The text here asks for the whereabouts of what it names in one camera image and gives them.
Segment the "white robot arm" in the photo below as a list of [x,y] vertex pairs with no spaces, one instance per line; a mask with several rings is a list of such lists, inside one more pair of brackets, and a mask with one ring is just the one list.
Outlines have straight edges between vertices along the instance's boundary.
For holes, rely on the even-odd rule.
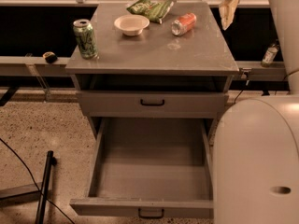
[[299,224],[299,0],[268,0],[288,95],[241,101],[213,147],[214,224]]

